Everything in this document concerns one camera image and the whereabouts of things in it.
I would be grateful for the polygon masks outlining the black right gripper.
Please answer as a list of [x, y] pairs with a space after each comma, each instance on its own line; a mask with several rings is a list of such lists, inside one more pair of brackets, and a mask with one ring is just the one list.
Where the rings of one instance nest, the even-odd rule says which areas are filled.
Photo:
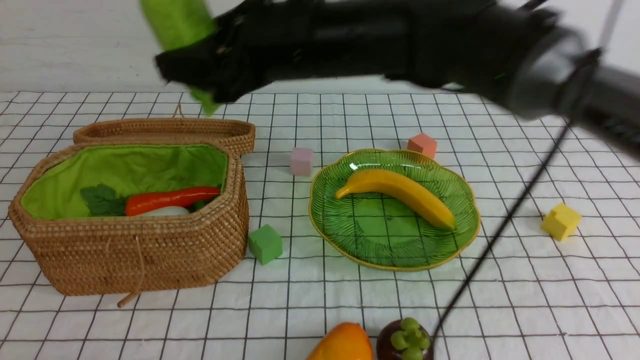
[[217, 31], [156, 55], [169, 82], [231, 103], [279, 81], [406, 75], [410, 21], [398, 0], [247, 0], [215, 19]]

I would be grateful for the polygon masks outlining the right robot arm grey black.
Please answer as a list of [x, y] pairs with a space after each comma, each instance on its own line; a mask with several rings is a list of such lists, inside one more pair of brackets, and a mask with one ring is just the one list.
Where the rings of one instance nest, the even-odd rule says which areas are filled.
[[278, 81], [384, 76], [457, 84], [522, 119], [557, 115], [631, 157], [639, 78], [601, 64], [558, 14], [531, 0], [245, 0], [215, 34], [155, 57], [169, 82], [230, 103]]

